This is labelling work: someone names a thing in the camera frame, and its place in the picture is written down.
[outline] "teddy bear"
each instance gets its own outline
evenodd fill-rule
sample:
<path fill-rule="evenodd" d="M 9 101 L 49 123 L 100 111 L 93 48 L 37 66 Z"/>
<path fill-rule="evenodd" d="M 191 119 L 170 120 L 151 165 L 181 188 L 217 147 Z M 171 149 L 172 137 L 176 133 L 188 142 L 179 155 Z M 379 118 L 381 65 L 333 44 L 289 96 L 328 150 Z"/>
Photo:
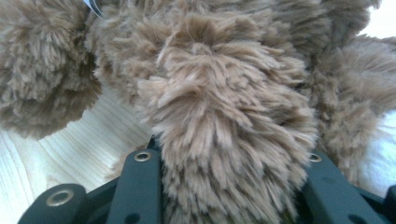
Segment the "teddy bear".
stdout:
<path fill-rule="evenodd" d="M 396 109 L 379 0 L 1 0 L 0 125 L 42 138 L 114 89 L 159 136 L 166 223 L 280 223 L 313 149 L 359 186 Z"/>

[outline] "fluffy fur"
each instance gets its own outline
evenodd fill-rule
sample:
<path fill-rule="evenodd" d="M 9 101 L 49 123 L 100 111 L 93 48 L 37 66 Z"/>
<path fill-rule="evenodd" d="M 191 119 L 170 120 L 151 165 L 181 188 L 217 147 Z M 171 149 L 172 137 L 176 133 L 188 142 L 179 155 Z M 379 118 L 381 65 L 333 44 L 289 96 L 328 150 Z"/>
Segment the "fluffy fur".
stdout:
<path fill-rule="evenodd" d="M 80 119 L 100 92 L 79 0 L 0 1 L 0 124 L 42 138 Z"/>
<path fill-rule="evenodd" d="M 0 85 L 14 92 L 8 98 L 2 93 L 0 120 L 41 136 L 43 123 L 17 124 L 47 117 L 65 124 L 76 118 L 68 112 L 82 111 L 98 91 L 89 73 L 92 56 L 81 45 L 85 8 L 45 0 L 10 5 L 21 13 L 2 15 L 6 41 L 0 62 L 11 52 L 18 57 L 0 63 Z M 353 38 L 367 24 L 370 6 L 378 1 L 122 0 L 106 1 L 103 18 L 91 13 L 85 46 L 96 57 L 95 76 L 161 135 L 165 222 L 279 223 L 295 217 L 294 195 L 305 182 L 315 146 L 359 184 L 360 162 L 375 127 L 396 108 L 395 40 Z M 51 8 L 75 14 L 63 24 L 57 13 L 42 14 Z M 12 23 L 12 15 L 21 21 Z M 35 21 L 37 16 L 45 22 Z M 22 26 L 19 40 L 10 34 L 21 22 L 30 23 Z M 48 22 L 59 30 L 44 29 Z M 47 39 L 26 33 L 31 27 Z M 50 34 L 59 38 L 49 41 Z M 12 51 L 17 43 L 25 46 L 21 54 Z M 42 50 L 47 46 L 50 52 Z M 50 73 L 19 72 L 31 62 Z M 26 84 L 25 74 L 32 80 Z M 84 84 L 74 89 L 76 97 L 64 95 L 66 80 Z M 26 88 L 15 83 L 35 84 L 37 92 L 23 96 Z M 48 98 L 36 97 L 22 104 L 22 111 L 53 105 L 52 113 L 18 113 L 18 104 L 38 92 Z M 46 133 L 62 125 L 50 127 Z"/>

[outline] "light wood surface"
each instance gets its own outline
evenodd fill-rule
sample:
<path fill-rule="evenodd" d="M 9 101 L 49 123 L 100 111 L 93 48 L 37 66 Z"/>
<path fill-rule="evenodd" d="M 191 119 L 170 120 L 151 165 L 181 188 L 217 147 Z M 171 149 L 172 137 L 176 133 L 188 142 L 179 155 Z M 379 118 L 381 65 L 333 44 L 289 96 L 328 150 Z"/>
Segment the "light wood surface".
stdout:
<path fill-rule="evenodd" d="M 146 144 L 149 129 L 108 89 L 79 121 L 39 141 L 0 130 L 0 223 L 17 223 L 46 189 L 76 183 L 87 191 L 106 183 L 119 157 Z"/>

